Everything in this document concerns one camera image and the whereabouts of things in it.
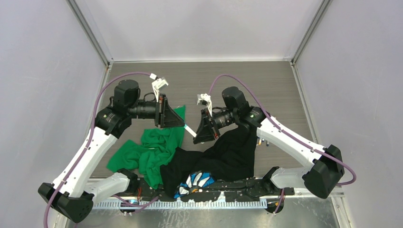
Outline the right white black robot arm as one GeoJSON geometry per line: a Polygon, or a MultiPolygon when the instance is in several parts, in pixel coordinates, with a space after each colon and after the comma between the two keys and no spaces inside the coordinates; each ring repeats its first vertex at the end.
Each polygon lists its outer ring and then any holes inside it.
{"type": "Polygon", "coordinates": [[[220,137],[221,128],[236,124],[245,132],[256,132],[258,138],[274,144],[302,165],[271,168],[265,176],[266,193],[276,195],[284,188],[305,188],[322,199],[330,195],[345,173],[338,147],[324,147],[288,129],[260,107],[249,105],[244,93],[235,86],[224,89],[221,95],[224,107],[213,107],[208,94],[197,96],[197,104],[205,108],[201,110],[194,144],[214,141],[220,137]]]}

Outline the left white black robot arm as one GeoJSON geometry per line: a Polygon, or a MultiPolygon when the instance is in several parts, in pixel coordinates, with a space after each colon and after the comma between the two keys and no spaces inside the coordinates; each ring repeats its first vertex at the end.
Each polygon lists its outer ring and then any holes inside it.
{"type": "Polygon", "coordinates": [[[94,184],[89,184],[88,180],[133,119],[152,119],[160,128],[185,125],[169,106],[166,95],[161,93],[161,89],[167,86],[165,78],[155,78],[152,82],[154,98],[146,100],[136,81],[127,79],[118,83],[109,105],[96,114],[95,125],[73,160],[52,183],[43,183],[39,187],[38,193],[52,209],[72,222],[80,223],[101,201],[122,192],[127,196],[138,192],[140,182],[137,175],[124,168],[94,184]]]}

